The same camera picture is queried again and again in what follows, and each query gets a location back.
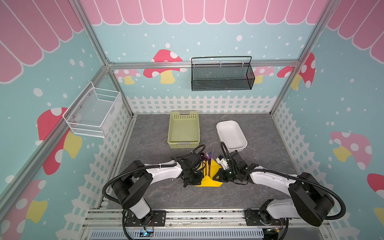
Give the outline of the yellow paper napkin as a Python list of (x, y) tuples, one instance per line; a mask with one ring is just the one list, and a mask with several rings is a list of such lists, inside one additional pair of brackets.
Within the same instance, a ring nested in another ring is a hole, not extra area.
[(205, 173), (204, 173), (205, 168), (202, 169), (200, 166), (198, 168), (198, 170), (203, 170), (203, 180), (202, 180), (201, 185), (199, 185), (198, 187), (220, 187), (223, 183), (217, 181), (217, 179), (214, 177), (219, 172), (220, 169), (222, 169), (222, 168), (219, 166), (219, 164), (215, 160), (212, 159), (211, 177), (209, 177), (208, 175), (205, 176)]

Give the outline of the purple fork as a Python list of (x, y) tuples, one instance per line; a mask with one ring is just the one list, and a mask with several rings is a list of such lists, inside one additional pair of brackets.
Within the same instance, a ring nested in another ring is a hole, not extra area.
[(208, 169), (209, 169), (209, 153), (206, 152), (205, 153), (205, 170), (204, 170), (205, 176), (208, 175)]

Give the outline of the purple knife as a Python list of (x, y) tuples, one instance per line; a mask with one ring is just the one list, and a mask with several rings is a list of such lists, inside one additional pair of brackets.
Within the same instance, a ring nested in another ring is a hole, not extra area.
[(212, 152), (209, 152), (208, 157), (208, 176), (211, 177), (211, 162), (212, 162)]

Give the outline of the purple spoon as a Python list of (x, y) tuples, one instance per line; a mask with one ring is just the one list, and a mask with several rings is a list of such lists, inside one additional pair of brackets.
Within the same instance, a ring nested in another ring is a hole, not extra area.
[(201, 158), (201, 168), (204, 169), (207, 163), (206, 153), (200, 153), (200, 158)]

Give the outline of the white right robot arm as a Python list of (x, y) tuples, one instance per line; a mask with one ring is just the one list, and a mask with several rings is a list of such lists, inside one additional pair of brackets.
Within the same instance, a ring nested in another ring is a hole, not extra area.
[(252, 225), (269, 226), (279, 219), (302, 219), (319, 227), (323, 221), (335, 218), (329, 215), (335, 206), (335, 195), (309, 173), (289, 175), (252, 164), (240, 169), (219, 169), (213, 179), (221, 183), (263, 185), (289, 196), (285, 200), (266, 200), (253, 216), (249, 216)]

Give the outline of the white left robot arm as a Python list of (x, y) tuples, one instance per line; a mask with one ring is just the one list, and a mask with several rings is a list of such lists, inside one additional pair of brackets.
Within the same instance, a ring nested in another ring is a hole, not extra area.
[(116, 195), (115, 202), (124, 210), (129, 210), (139, 220), (146, 221), (152, 215), (152, 209), (144, 199), (144, 194), (151, 184), (167, 180), (183, 180), (184, 187), (200, 185), (204, 175), (199, 167), (193, 166), (187, 160), (172, 159), (170, 162), (145, 165), (141, 161), (134, 161), (118, 178), (111, 182)]

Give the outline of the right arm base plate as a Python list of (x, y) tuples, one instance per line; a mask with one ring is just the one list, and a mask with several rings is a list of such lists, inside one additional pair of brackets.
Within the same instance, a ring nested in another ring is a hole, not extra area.
[(274, 219), (266, 210), (246, 209), (244, 211), (247, 226), (283, 226), (285, 219)]

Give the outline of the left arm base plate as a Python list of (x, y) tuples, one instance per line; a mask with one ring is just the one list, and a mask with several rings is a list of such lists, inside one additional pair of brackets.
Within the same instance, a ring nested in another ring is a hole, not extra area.
[(166, 221), (166, 211), (150, 211), (142, 219), (139, 219), (130, 210), (125, 214), (126, 227), (164, 227)]

